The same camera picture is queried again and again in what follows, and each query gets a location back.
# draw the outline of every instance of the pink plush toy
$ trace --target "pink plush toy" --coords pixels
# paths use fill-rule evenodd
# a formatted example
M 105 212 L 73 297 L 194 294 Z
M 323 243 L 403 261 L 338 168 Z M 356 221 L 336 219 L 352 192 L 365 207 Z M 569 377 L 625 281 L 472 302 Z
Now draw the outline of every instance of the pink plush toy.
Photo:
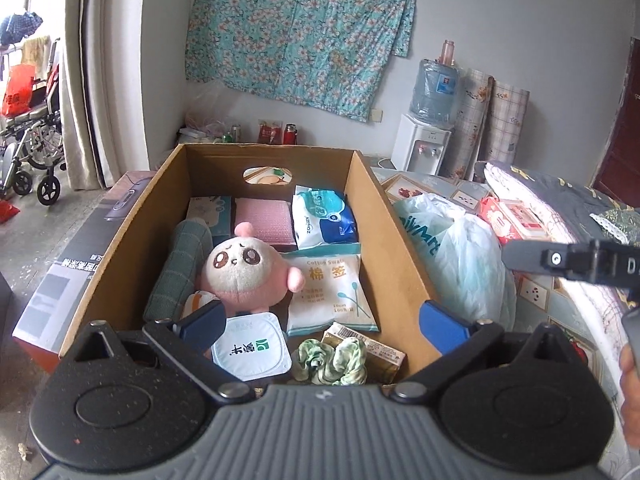
M 287 290 L 302 290 L 302 271 L 291 267 L 269 244 L 253 238 L 249 222 L 238 224 L 235 234 L 237 238 L 211 251 L 200 277 L 201 290 L 220 298 L 227 317 L 241 311 L 267 312 Z

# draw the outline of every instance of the human hand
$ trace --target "human hand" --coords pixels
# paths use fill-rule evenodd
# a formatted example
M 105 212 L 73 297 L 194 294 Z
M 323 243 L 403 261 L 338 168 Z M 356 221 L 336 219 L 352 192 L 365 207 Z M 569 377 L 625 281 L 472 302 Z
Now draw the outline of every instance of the human hand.
M 620 410 L 624 422 L 626 443 L 640 448 L 640 378 L 636 371 L 636 363 L 627 344 L 620 352 L 620 388 L 625 396 L 625 403 Z

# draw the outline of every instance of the white logo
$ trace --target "white logo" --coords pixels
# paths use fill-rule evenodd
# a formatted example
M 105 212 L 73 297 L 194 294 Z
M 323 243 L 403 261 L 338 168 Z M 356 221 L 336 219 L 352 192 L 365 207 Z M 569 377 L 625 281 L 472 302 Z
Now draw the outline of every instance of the white logo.
M 332 394 L 329 390 L 322 390 L 321 392 L 316 393 L 316 397 L 320 400 L 327 400 L 329 397 L 333 397 L 334 394 Z

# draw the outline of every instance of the plush toy eye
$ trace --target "plush toy eye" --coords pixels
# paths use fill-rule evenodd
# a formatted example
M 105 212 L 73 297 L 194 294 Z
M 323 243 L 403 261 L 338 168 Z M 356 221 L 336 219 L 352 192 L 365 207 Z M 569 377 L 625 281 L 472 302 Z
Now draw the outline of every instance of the plush toy eye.
M 220 251 L 218 254 L 216 254 L 216 257 L 213 258 L 213 266 L 216 269 L 221 269 L 226 265 L 228 261 L 229 261 L 229 255 L 226 254 L 225 251 Z
M 255 249 L 248 247 L 242 251 L 242 259 L 249 265 L 257 265 L 260 263 L 260 254 Z

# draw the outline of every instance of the pink towel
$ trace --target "pink towel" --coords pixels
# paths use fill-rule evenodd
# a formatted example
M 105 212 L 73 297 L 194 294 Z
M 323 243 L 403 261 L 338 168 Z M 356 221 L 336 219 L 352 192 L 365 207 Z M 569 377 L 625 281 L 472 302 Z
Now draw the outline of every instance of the pink towel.
M 251 222 L 255 237 L 269 245 L 295 245 L 291 204 L 283 200 L 236 198 L 236 225 Z

